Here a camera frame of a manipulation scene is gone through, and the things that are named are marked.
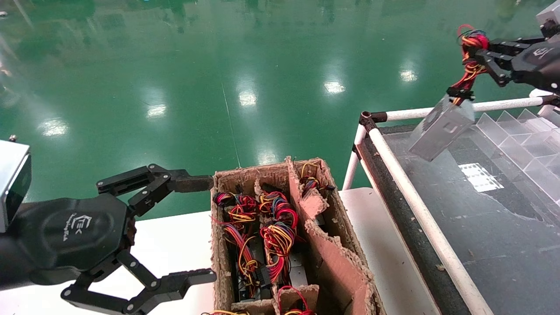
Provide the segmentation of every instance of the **clear plastic tray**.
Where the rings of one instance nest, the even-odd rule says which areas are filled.
[[[503,112],[496,121],[484,113],[477,127],[560,205],[560,128],[526,109],[518,118]]]

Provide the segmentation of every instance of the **bundled wire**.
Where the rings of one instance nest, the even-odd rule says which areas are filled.
[[[305,163],[304,167],[301,168],[300,183],[304,184],[304,191],[301,194],[302,197],[305,196],[310,190],[312,190],[314,188],[317,188],[319,190],[319,192],[321,192],[323,190],[333,191],[335,189],[334,186],[321,184],[321,182],[313,176],[305,176],[305,167],[307,165],[312,165],[316,168],[319,168],[319,166],[315,163]]]
[[[288,255],[296,241],[298,216],[286,196],[281,192],[271,192],[260,197],[260,212],[270,213],[274,223],[260,230],[267,249],[267,268],[272,282],[280,275],[289,278],[290,260]]]
[[[296,233],[283,222],[274,222],[260,230],[260,236],[267,248],[267,267],[272,282],[284,272],[287,276],[290,269],[288,255],[296,241]]]
[[[212,201],[220,207],[225,207],[235,199],[231,192],[218,192],[212,196]]]
[[[243,311],[242,313],[234,313],[228,311],[221,311],[219,309],[212,311],[212,313],[202,313],[200,315],[251,315],[247,311]]]
[[[255,222],[259,215],[255,198],[243,193],[216,193],[212,197],[212,200],[215,204],[223,208],[234,205],[233,208],[226,210],[226,212],[229,214],[230,220],[233,225],[238,230],[243,232],[248,232],[246,229],[246,224]]]
[[[269,214],[272,212],[272,202],[276,198],[281,198],[283,200],[287,200],[286,196],[284,196],[281,192],[271,192],[267,195],[260,196],[260,204],[259,204],[259,211],[264,214]]]
[[[461,32],[463,28],[468,28],[467,31]],[[470,91],[474,85],[474,80],[481,73],[486,72],[485,66],[479,64],[469,52],[476,51],[477,49],[488,49],[489,40],[486,33],[482,30],[477,30],[474,27],[463,24],[457,29],[458,38],[461,40],[461,52],[463,54],[463,65],[465,66],[465,73],[461,80],[453,84],[451,87],[455,89]],[[460,105],[464,99],[455,98],[454,105]]]
[[[294,290],[297,293],[297,295],[300,296],[302,302],[304,303],[304,309],[303,310],[291,309],[287,313],[284,313],[284,315],[316,315],[315,312],[310,310],[309,306],[307,306],[307,301],[305,300],[301,292],[299,292],[296,288],[293,288],[289,285],[285,285],[278,290],[278,304],[280,305],[280,308],[282,308],[282,302],[280,300],[280,292],[282,292],[282,290],[290,290],[290,289]]]
[[[259,287],[259,281],[256,279],[254,272],[258,268],[258,261],[253,258],[253,254],[249,247],[247,247],[248,242],[255,238],[246,237],[239,233],[237,228],[230,223],[224,223],[223,229],[228,234],[231,239],[226,237],[226,240],[239,249],[239,256],[237,258],[237,268],[239,273],[241,273],[241,278],[244,285],[249,291],[249,296],[253,297]]]

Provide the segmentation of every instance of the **electronic component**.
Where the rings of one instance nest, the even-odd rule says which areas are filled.
[[[557,41],[555,36],[558,34],[558,21],[560,21],[560,0],[554,1],[550,6],[546,7],[536,15],[537,22],[541,25],[540,29],[543,36]]]
[[[323,192],[325,190],[327,191],[333,191],[336,189],[336,187],[334,187],[333,185],[323,185],[317,178],[315,178],[314,176],[311,175],[306,175],[305,173],[305,167],[306,166],[314,166],[316,169],[319,168],[319,166],[315,163],[305,163],[303,165],[303,167],[301,168],[301,176],[300,176],[300,183],[304,185],[303,191],[301,193],[302,197],[305,197],[305,195],[312,189],[316,188],[319,192]]]
[[[293,290],[297,295],[300,296],[300,300],[295,303],[297,305],[297,308],[292,308],[292,305],[282,305],[281,293],[284,290]],[[315,312],[309,309],[307,301],[305,300],[301,292],[299,292],[293,286],[285,285],[278,289],[278,304],[278,306],[280,307],[280,313],[283,315],[316,315]]]
[[[290,282],[292,286],[297,288],[301,285],[307,285],[307,275],[302,263],[302,255],[298,252],[290,253]]]
[[[431,162],[474,123],[470,100],[463,100],[460,106],[453,101],[446,94],[416,126],[410,136],[411,153]]]
[[[29,146],[0,140],[0,233],[5,233],[31,185]]]

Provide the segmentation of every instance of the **cardboard divider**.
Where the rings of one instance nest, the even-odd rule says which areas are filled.
[[[306,167],[304,170],[305,176],[313,176],[323,185],[336,187],[334,179],[330,174],[330,169],[322,159],[316,158],[308,161],[296,161],[293,163],[288,160],[287,163],[288,169],[293,169],[295,172],[292,177],[294,178],[293,180],[296,180],[300,186],[298,189],[300,192],[303,191],[303,184],[299,184],[299,181],[301,179],[304,166]],[[329,234],[329,236],[340,237],[342,246],[357,254],[363,262],[367,264],[366,256],[363,253],[360,244],[357,242],[356,233],[354,232],[352,223],[350,223],[350,219],[346,215],[346,208],[344,208],[344,204],[342,204],[342,200],[338,195],[338,190],[335,189],[335,191],[327,191],[325,195],[326,198],[323,198],[317,189],[313,189],[305,196],[301,197],[299,205],[303,209],[303,212],[308,216],[307,219],[315,219],[316,215],[322,214],[325,221],[324,230]]]
[[[323,198],[319,191],[313,189],[302,197],[300,176],[306,163],[318,166],[309,168],[308,164],[306,173],[312,172],[309,175],[317,178],[322,184],[334,186],[330,170],[322,159],[292,162],[290,157],[287,157],[285,162],[279,164],[217,172],[212,193],[234,192],[235,185],[240,184],[244,193],[254,193],[258,199],[264,193],[261,188],[264,183],[282,189],[300,217],[297,235],[305,242],[298,244],[298,252],[302,255],[309,285],[301,286],[299,290],[309,308],[321,315],[384,315],[373,275],[367,268],[365,255],[338,191],[328,192],[326,198]],[[212,204],[212,216],[217,221],[223,220],[220,210]],[[326,232],[315,221],[318,214],[324,216],[325,224],[322,228]],[[261,216],[261,226],[269,220],[271,218]],[[212,266],[218,275],[218,280],[214,283],[216,309],[248,311],[251,315],[282,315],[288,311],[286,308],[297,302],[299,296],[295,291],[283,290],[280,296],[282,305],[279,305],[279,288],[273,284],[273,299],[234,303],[232,271],[224,233],[219,224],[212,226],[212,242]]]
[[[231,311],[247,311],[251,315],[278,315],[278,304],[274,299],[234,303]]]

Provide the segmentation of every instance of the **white label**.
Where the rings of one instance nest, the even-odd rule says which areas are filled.
[[[474,186],[477,192],[492,191],[495,189],[503,188],[494,176],[478,163],[470,163],[459,165],[463,174],[469,182]]]

